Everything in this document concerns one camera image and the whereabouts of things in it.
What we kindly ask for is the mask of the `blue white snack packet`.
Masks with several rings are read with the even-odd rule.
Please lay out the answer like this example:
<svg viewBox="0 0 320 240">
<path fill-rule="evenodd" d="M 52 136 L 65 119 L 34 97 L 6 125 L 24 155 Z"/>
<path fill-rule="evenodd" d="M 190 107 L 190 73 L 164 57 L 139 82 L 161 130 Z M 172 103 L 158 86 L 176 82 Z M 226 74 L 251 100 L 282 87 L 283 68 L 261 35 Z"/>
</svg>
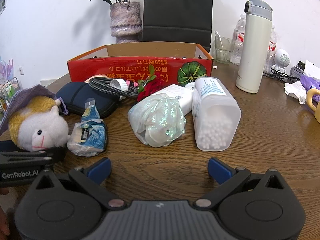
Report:
<svg viewBox="0 0 320 240">
<path fill-rule="evenodd" d="M 85 111 L 81 117 L 81 122 L 74 125 L 67 147 L 77 156 L 93 157 L 103 152 L 106 146 L 106 125 L 100 118 L 95 100 L 89 98 L 85 102 Z"/>
</svg>

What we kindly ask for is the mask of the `cotton swab plastic box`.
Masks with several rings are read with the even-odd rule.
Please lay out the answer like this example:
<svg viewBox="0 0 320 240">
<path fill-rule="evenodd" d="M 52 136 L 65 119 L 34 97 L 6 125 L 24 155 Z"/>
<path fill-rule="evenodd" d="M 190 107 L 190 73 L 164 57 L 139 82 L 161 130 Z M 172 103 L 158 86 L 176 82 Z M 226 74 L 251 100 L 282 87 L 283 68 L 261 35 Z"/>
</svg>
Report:
<svg viewBox="0 0 320 240">
<path fill-rule="evenodd" d="M 230 146 L 241 110 L 219 79 L 201 77 L 196 80 L 191 111 L 198 149 L 224 151 Z"/>
</svg>

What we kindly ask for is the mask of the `purple knitted hat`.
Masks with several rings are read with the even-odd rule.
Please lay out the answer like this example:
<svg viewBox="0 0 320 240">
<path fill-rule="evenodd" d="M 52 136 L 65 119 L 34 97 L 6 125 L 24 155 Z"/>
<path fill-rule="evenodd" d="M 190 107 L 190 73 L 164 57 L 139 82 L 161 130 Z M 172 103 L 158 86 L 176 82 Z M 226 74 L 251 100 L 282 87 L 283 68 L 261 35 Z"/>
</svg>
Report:
<svg viewBox="0 0 320 240">
<path fill-rule="evenodd" d="M 18 111 L 26 109 L 28 114 L 44 113 L 56 105 L 58 112 L 68 115 L 67 107 L 61 97 L 57 97 L 46 87 L 35 85 L 31 88 L 19 90 L 11 99 L 10 105 L 1 121 L 1 134 L 9 129 L 10 118 Z"/>
</svg>

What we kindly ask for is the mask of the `navy zipper pouch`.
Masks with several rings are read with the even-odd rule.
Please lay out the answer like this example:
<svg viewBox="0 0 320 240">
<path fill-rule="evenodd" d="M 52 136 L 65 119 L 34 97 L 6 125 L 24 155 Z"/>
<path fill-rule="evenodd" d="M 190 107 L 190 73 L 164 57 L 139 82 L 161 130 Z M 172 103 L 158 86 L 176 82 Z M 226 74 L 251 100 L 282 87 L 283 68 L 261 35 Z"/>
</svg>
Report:
<svg viewBox="0 0 320 240">
<path fill-rule="evenodd" d="M 85 103 L 94 99 L 102 119 L 110 116 L 119 105 L 118 96 L 99 92 L 84 82 L 67 83 L 56 93 L 56 97 L 63 100 L 68 114 L 77 115 L 82 115 L 85 111 Z"/>
</svg>

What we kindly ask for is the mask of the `iridescent white bagged item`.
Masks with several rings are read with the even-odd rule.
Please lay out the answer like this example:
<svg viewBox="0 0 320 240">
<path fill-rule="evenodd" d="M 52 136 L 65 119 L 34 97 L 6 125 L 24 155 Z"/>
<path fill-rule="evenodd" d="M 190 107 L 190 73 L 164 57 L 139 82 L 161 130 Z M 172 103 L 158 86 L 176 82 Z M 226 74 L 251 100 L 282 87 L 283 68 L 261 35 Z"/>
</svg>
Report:
<svg viewBox="0 0 320 240">
<path fill-rule="evenodd" d="M 177 98 L 167 94 L 146 97 L 128 112 L 136 137 L 151 147 L 168 146 L 185 133 L 186 119 Z"/>
</svg>

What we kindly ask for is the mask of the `white cream bottle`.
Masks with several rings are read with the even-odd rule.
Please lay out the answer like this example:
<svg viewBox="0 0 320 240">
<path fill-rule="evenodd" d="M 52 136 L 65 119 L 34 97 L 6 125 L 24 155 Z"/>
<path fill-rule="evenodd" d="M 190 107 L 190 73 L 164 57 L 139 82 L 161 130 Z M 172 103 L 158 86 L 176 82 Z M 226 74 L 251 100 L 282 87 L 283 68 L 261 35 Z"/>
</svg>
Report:
<svg viewBox="0 0 320 240">
<path fill-rule="evenodd" d="M 183 115 L 186 116 L 191 111 L 194 90 L 195 82 L 191 82 L 184 87 L 172 84 L 155 92 L 154 95 L 167 94 L 171 98 L 176 98 L 179 101 Z"/>
</svg>

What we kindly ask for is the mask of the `white ribbed bottle cap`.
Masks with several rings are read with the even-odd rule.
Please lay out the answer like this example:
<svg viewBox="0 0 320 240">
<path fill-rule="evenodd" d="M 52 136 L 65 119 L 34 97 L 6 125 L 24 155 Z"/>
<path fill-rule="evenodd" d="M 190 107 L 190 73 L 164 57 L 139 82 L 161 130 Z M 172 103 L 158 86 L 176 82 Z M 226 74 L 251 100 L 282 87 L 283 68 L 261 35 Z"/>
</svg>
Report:
<svg viewBox="0 0 320 240">
<path fill-rule="evenodd" d="M 123 79 L 112 79 L 110 82 L 110 86 L 124 92 L 127 92 L 129 90 L 127 82 Z"/>
</svg>

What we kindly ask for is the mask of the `red artificial rose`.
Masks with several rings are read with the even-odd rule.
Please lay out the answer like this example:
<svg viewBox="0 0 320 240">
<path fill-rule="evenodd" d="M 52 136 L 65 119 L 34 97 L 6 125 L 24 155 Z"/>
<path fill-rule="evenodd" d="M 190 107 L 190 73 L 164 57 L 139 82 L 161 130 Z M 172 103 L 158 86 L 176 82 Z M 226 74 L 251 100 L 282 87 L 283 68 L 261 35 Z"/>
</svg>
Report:
<svg viewBox="0 0 320 240">
<path fill-rule="evenodd" d="M 149 74 L 145 80 L 138 80 L 138 96 L 137 101 L 140 102 L 146 97 L 163 89 L 167 83 L 165 78 L 155 72 L 153 65 L 149 65 Z"/>
</svg>

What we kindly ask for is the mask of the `hamster plush toy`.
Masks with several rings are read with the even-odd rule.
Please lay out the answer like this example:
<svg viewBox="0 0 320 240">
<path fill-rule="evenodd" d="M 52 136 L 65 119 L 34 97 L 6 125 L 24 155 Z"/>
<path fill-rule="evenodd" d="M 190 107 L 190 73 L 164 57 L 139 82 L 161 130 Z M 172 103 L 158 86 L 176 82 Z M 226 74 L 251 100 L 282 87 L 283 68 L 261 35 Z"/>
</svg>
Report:
<svg viewBox="0 0 320 240">
<path fill-rule="evenodd" d="M 16 110 L 8 120 L 13 143 L 29 152 L 64 147 L 71 136 L 67 122 L 59 113 L 60 105 L 60 99 L 39 95 Z"/>
</svg>

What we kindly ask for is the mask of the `white thermos bottle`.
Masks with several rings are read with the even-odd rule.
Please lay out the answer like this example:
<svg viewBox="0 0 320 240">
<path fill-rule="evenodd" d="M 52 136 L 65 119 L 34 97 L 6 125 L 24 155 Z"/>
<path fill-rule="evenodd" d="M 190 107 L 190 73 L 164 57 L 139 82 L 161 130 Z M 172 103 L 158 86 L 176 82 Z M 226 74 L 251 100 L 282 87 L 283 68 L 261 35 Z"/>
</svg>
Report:
<svg viewBox="0 0 320 240">
<path fill-rule="evenodd" d="M 245 3 L 246 25 L 236 87 L 256 94 L 267 58 L 272 29 L 272 8 L 262 0 Z"/>
</svg>

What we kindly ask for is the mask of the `small white robot toy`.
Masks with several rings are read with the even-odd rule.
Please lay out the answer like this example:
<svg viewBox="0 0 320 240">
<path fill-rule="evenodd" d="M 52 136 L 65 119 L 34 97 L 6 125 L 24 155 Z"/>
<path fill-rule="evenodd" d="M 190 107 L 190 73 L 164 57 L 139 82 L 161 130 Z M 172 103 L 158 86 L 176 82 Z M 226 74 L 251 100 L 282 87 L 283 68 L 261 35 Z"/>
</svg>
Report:
<svg viewBox="0 0 320 240">
<path fill-rule="evenodd" d="M 286 67 L 290 64 L 290 56 L 284 49 L 277 49 L 273 57 L 274 64 L 271 69 L 286 74 Z"/>
</svg>

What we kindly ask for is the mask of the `clear drinking glass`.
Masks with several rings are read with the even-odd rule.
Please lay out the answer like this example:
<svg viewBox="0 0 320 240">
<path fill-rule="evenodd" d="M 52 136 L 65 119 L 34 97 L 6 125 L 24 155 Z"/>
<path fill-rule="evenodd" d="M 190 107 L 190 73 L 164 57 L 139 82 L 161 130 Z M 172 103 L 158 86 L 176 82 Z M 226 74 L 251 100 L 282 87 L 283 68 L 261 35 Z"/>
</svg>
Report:
<svg viewBox="0 0 320 240">
<path fill-rule="evenodd" d="M 215 31 L 215 60 L 219 63 L 229 64 L 235 41 L 232 38 L 222 37 Z"/>
</svg>

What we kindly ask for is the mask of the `water bottle pack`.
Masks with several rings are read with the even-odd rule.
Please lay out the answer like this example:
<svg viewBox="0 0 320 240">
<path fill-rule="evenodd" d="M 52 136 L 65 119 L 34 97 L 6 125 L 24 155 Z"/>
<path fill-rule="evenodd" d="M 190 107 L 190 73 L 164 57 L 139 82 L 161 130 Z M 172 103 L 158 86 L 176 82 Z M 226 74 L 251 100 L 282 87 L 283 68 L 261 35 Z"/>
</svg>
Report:
<svg viewBox="0 0 320 240">
<path fill-rule="evenodd" d="M 237 66 L 240 65 L 244 36 L 245 36 L 245 25 L 246 25 L 246 15 L 240 15 L 240 20 L 238 20 L 237 25 L 233 32 L 233 39 L 235 40 L 234 50 L 231 57 L 231 62 Z M 270 42 L 267 50 L 266 62 L 264 65 L 264 72 L 268 73 L 272 66 L 272 57 L 276 49 L 277 36 L 275 33 L 275 26 L 272 25 Z"/>
</svg>

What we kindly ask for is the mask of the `purple ceramic vase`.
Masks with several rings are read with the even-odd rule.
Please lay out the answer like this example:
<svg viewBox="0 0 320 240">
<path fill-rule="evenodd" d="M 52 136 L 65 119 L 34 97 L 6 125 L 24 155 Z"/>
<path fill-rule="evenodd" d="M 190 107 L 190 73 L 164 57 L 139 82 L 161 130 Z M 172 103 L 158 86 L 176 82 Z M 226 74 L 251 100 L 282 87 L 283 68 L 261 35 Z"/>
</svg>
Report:
<svg viewBox="0 0 320 240">
<path fill-rule="evenodd" d="M 138 42 L 142 32 L 139 2 L 120 2 L 110 6 L 111 36 L 116 44 Z"/>
</svg>

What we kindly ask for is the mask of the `black paper bag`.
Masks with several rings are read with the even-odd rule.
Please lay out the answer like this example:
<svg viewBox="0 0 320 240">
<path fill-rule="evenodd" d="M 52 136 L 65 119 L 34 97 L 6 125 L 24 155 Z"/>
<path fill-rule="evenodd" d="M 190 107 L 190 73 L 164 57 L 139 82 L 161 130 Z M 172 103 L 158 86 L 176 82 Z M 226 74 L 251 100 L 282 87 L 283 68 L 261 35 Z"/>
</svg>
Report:
<svg viewBox="0 0 320 240">
<path fill-rule="evenodd" d="M 142 40 L 198 43 L 211 49 L 213 0 L 144 0 Z"/>
</svg>

